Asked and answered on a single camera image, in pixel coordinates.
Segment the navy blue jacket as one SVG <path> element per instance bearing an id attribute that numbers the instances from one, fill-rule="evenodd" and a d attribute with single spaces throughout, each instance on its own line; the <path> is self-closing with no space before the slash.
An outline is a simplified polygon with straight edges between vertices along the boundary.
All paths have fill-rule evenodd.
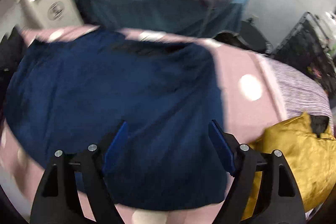
<path id="1" fill-rule="evenodd" d="M 127 125 L 103 170 L 115 203 L 195 209 L 224 200 L 227 174 L 209 139 L 223 123 L 211 52 L 194 43 L 128 40 L 102 28 L 72 42 L 34 41 L 7 88 L 4 116 L 46 166 Z"/>

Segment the lilac striped pillow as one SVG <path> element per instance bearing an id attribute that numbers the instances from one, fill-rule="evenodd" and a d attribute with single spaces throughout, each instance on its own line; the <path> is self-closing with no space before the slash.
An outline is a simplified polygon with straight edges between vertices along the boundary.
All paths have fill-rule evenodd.
<path id="1" fill-rule="evenodd" d="M 319 84 L 280 61 L 261 54 L 256 59 L 280 121 L 307 112 L 327 116 L 331 130 L 334 129 L 329 99 Z"/>

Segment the yellow satin garment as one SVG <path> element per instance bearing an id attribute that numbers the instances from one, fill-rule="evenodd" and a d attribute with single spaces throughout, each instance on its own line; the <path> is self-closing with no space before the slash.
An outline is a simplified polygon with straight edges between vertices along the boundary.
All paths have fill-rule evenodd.
<path id="1" fill-rule="evenodd" d="M 280 150 L 291 168 L 306 212 L 322 204 L 335 185 L 335 137 L 329 117 L 303 112 L 264 130 L 249 146 Z"/>

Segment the teal bed skirt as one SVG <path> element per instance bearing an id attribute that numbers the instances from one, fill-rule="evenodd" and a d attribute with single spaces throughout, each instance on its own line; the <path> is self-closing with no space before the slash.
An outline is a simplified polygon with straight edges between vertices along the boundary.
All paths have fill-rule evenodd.
<path id="1" fill-rule="evenodd" d="M 248 0 L 232 0 L 212 9 L 194 0 L 78 0 L 87 24 L 111 30 L 135 28 L 213 38 L 224 31 L 238 33 Z"/>

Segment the black round stool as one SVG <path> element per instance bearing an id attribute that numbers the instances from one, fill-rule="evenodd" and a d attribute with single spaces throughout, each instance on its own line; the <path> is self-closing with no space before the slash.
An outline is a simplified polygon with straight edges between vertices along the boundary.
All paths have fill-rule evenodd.
<path id="1" fill-rule="evenodd" d="M 270 55 L 273 46 L 264 35 L 255 27 L 253 19 L 241 22 L 240 32 L 221 32 L 214 37 L 217 42 L 228 44 L 243 50 L 254 51 L 261 54 Z"/>

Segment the pink polka dot bedsheet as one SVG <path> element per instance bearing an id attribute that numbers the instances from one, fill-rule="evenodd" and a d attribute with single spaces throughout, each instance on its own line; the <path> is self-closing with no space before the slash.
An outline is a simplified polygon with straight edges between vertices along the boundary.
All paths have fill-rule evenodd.
<path id="1" fill-rule="evenodd" d="M 49 30 L 25 29 L 21 34 L 29 46 L 34 38 L 48 43 L 69 42 L 96 28 L 86 25 Z M 132 40 L 195 42 L 209 48 L 214 55 L 224 98 L 226 128 L 240 143 L 250 143 L 263 133 L 264 128 L 288 119 L 278 80 L 268 61 L 261 55 L 227 46 L 214 39 L 196 39 L 139 29 L 122 29 L 120 32 Z M 44 170 L 26 155 L 6 122 L 2 122 L 1 186 L 25 221 L 29 219 L 33 196 Z M 117 209 L 125 223 L 211 223 L 221 205 L 171 212 L 146 211 L 122 205 L 117 205 Z"/>

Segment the black garment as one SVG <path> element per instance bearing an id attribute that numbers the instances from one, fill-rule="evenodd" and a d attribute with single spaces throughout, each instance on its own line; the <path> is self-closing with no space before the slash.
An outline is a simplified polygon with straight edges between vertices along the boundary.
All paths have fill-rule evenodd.
<path id="1" fill-rule="evenodd" d="M 19 30 L 14 27 L 9 36 L 1 40 L 1 107 L 5 101 L 7 87 L 18 65 L 26 53 L 27 45 Z"/>

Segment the black trolley cart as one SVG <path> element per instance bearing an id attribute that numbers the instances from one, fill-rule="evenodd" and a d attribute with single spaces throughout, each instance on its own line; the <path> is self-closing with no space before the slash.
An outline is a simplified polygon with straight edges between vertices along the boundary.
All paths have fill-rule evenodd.
<path id="1" fill-rule="evenodd" d="M 329 41 L 317 18 L 305 12 L 270 56 L 310 77 L 332 98 L 335 96 L 335 65 L 328 53 Z"/>

